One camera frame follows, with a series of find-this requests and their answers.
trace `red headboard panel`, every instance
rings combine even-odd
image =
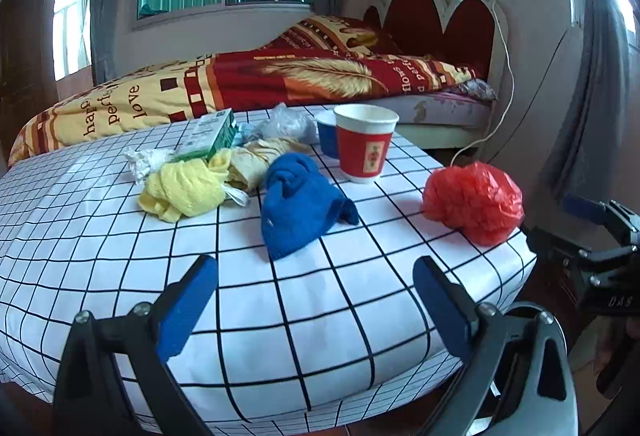
[[[391,0],[383,30],[406,55],[444,54],[442,25],[433,0]]]
[[[444,32],[444,52],[451,64],[468,64],[478,77],[489,76],[494,48],[495,22],[481,0],[463,0],[453,12]]]
[[[373,26],[374,28],[382,28],[382,23],[380,22],[380,13],[378,12],[378,9],[373,5],[366,10],[362,20],[369,26]]]

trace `red paper cup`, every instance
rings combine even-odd
[[[343,104],[334,108],[340,169],[356,183],[372,183],[385,165],[398,115],[369,104]]]

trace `bed headboard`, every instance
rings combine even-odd
[[[497,91],[506,53],[496,19],[506,40],[507,21],[493,0],[391,0],[364,14],[364,21],[382,28],[404,54],[468,64]]]

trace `feather pattern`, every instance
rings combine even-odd
[[[369,67],[348,59],[290,59],[275,61],[261,68],[266,74],[283,77],[321,87],[339,97],[352,98],[371,93],[371,82],[388,89],[372,76]]]

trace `table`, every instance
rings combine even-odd
[[[301,108],[311,115],[331,106]],[[238,121],[268,111],[238,113]],[[97,318],[154,301],[201,253],[220,264],[213,294],[169,367],[220,435],[293,435],[411,402],[460,365],[413,287],[430,255],[479,301],[511,304],[535,255],[516,230],[479,247],[420,212],[440,164],[394,134],[379,182],[346,180],[318,145],[313,158],[356,202],[362,224],[335,225],[273,262],[260,235],[262,195],[178,224],[143,213],[122,150],[174,147],[174,123],[82,143],[18,163],[0,180],[0,381],[46,402],[76,312]],[[126,356],[118,356],[143,428],[158,431]]]

